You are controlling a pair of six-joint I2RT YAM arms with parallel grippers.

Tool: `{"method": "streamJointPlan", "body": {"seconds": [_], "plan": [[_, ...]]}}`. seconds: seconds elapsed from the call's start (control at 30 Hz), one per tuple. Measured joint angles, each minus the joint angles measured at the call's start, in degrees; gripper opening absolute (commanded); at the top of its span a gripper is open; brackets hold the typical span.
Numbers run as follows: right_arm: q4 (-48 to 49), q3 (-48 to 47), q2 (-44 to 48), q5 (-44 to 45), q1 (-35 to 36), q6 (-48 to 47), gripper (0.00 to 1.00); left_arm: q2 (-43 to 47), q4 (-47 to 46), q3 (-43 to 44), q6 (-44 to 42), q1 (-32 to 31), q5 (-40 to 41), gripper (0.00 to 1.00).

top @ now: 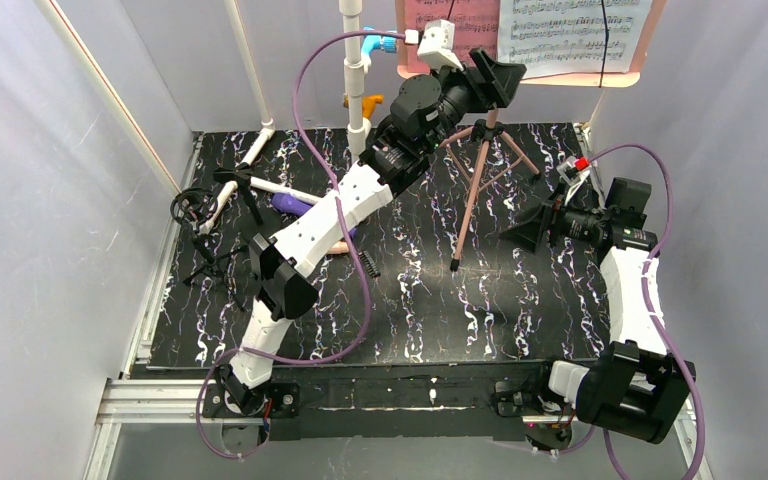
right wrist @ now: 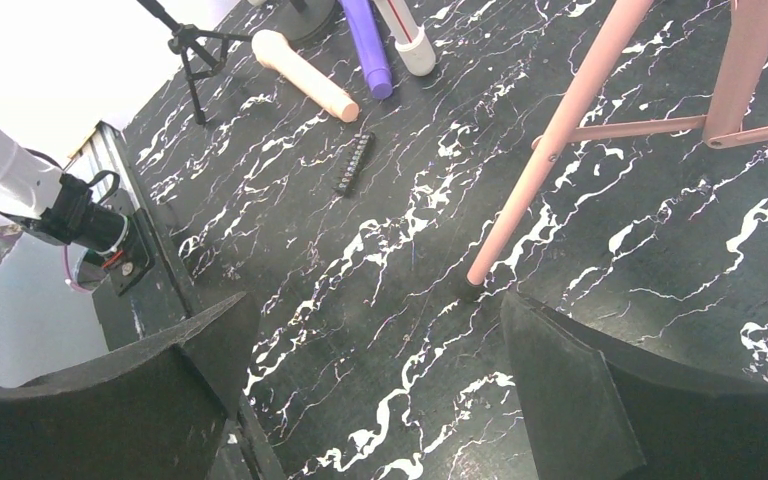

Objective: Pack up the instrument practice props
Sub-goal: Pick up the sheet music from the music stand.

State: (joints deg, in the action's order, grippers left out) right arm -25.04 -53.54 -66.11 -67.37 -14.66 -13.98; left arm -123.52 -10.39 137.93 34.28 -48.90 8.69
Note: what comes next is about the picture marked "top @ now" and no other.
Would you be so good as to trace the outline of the black tripod mic stand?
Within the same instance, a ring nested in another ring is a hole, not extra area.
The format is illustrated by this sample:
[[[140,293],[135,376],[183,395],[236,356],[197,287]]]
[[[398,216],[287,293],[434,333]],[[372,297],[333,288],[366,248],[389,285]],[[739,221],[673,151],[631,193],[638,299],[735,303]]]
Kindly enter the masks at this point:
[[[204,188],[190,187],[182,190],[173,198],[170,204],[172,220],[183,228],[192,246],[202,259],[202,263],[182,280],[182,283],[191,287],[194,280],[199,276],[218,282],[226,288],[229,298],[239,310],[244,312],[243,302],[238,297],[236,287],[227,271],[231,260],[242,251],[242,248],[217,255],[211,246],[211,231],[221,214],[221,210],[218,197],[211,190]]]

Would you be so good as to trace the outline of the pink microphone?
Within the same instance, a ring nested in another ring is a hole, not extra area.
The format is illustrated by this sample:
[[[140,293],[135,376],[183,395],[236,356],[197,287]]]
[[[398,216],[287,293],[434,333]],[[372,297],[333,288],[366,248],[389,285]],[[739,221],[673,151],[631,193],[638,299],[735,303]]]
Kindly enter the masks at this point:
[[[335,243],[327,252],[328,255],[344,255],[348,254],[350,251],[349,246],[346,242],[339,241]]]

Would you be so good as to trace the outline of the purple microphone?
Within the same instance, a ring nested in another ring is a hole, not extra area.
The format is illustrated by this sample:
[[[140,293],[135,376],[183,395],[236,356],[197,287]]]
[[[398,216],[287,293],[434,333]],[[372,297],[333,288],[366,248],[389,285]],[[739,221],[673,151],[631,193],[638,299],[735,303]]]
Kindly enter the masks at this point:
[[[305,203],[288,193],[274,193],[271,205],[278,212],[295,217],[303,216],[312,208],[311,204]]]

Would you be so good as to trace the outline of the black round-base mic stand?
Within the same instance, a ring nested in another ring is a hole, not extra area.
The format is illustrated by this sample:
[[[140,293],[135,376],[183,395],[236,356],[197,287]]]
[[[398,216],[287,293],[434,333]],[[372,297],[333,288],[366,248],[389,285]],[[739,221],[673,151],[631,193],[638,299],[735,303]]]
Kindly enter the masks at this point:
[[[241,195],[243,203],[248,208],[255,224],[258,227],[265,225],[265,220],[261,214],[254,194],[251,192],[252,170],[250,166],[244,166],[239,169],[217,168],[213,172],[213,180],[222,183],[223,188],[216,197],[216,210],[211,217],[212,226],[215,226],[221,212],[229,203],[230,197],[237,192]]]

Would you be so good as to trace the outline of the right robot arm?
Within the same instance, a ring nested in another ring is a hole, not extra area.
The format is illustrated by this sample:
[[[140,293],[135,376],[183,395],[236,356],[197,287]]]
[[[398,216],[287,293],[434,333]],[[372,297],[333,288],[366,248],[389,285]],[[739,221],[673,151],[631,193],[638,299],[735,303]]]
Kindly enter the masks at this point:
[[[592,365],[546,360],[520,386],[497,383],[498,413],[571,408],[584,423],[658,444],[690,395],[684,375],[695,367],[681,368],[668,351],[658,332],[663,322],[657,288],[641,287],[643,276],[655,274],[658,263],[649,256],[658,237],[643,228],[651,187],[618,177],[598,212],[566,206],[566,194],[566,187],[558,187],[500,237],[532,254],[562,239],[592,247],[606,286],[610,341]]]

